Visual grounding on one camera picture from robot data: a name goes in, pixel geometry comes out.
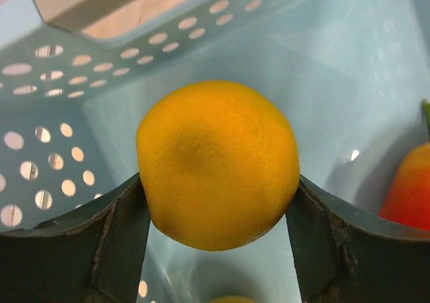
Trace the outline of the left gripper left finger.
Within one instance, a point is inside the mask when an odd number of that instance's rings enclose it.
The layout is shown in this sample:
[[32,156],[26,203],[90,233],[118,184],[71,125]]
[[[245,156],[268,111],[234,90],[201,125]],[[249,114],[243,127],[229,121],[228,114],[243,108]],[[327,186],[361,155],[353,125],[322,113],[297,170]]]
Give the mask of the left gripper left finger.
[[134,175],[62,216],[1,233],[1,301],[135,302],[149,224]]

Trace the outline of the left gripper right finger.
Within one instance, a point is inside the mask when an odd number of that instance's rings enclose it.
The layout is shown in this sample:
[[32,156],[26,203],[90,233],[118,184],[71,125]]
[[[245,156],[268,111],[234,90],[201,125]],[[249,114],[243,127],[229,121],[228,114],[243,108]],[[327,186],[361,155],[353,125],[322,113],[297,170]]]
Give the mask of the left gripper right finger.
[[300,178],[286,212],[303,302],[428,302],[429,233]]

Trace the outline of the yellow green toy citrus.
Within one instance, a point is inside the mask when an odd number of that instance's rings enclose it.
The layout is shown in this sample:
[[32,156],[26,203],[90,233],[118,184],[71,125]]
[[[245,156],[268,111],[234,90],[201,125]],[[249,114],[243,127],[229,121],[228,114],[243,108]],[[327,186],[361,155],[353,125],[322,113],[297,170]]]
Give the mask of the yellow green toy citrus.
[[154,226],[205,251],[257,240],[298,189],[292,127],[262,94],[226,80],[174,90],[136,131],[138,169]]

